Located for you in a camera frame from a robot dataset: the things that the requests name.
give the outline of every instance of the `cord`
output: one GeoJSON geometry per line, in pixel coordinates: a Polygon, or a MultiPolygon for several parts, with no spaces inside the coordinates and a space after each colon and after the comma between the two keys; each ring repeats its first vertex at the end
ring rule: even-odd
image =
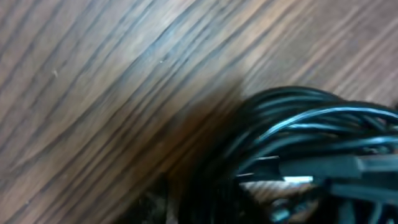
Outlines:
{"type": "MultiPolygon", "coordinates": [[[[347,101],[325,91],[300,86],[258,93],[246,100],[231,120],[193,172],[180,205],[180,224],[285,221],[293,215],[294,204],[306,202],[302,196],[300,203],[290,200],[294,203],[286,206],[283,213],[288,215],[278,220],[272,218],[275,213],[267,213],[240,184],[282,180],[284,175],[280,172],[289,169],[281,167],[292,166],[294,161],[293,164],[301,164],[296,166],[300,169],[319,161],[309,162],[309,158],[322,157],[322,164],[329,165],[314,175],[327,175],[317,179],[318,187],[309,194],[315,194],[315,198],[334,197],[339,194],[334,184],[339,183],[341,187],[340,179],[362,178],[363,170],[355,163],[357,157],[392,154],[398,143],[398,131],[394,129],[398,125],[396,110],[374,103],[347,101]],[[348,170],[356,173],[344,170],[339,164],[346,164],[348,170]]],[[[362,200],[360,195],[353,197],[359,202],[362,200]]],[[[375,204],[377,210],[373,212],[372,223],[377,223],[375,214],[382,213],[382,204],[375,204]]]]}

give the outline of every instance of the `wooden table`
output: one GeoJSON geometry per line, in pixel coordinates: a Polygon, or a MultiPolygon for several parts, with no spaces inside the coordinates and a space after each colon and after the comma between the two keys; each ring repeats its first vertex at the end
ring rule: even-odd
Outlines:
{"type": "Polygon", "coordinates": [[[272,86],[393,104],[397,11],[396,0],[1,0],[0,223],[109,223],[160,173],[183,185],[228,112],[272,86]]]}

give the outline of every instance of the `wooden surface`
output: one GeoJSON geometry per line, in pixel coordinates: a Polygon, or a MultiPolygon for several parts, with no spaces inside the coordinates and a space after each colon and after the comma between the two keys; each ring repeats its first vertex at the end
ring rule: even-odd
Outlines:
{"type": "Polygon", "coordinates": [[[161,172],[182,185],[228,111],[265,88],[393,104],[397,11],[396,0],[0,0],[0,222],[109,223],[161,172]]]}

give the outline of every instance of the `cable bundle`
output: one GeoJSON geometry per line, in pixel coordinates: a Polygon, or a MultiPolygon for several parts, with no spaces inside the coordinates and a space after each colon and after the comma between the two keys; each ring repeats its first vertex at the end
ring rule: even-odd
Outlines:
{"type": "Polygon", "coordinates": [[[199,163],[179,224],[282,223],[308,202],[306,223],[396,222],[398,112],[297,86],[245,101],[199,163]],[[314,187],[282,205],[261,205],[241,186],[311,176],[314,187]]]}

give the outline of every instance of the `wire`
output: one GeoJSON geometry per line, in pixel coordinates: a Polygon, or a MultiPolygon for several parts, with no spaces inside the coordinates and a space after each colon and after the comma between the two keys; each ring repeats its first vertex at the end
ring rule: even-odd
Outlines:
{"type": "MultiPolygon", "coordinates": [[[[392,154],[397,125],[394,109],[313,88],[287,86],[256,94],[234,112],[193,172],[179,223],[275,222],[240,184],[281,180],[277,164],[291,159],[392,154]],[[269,156],[277,156],[278,162],[259,159],[269,156]]],[[[319,185],[325,191],[326,182],[319,185]]]]}

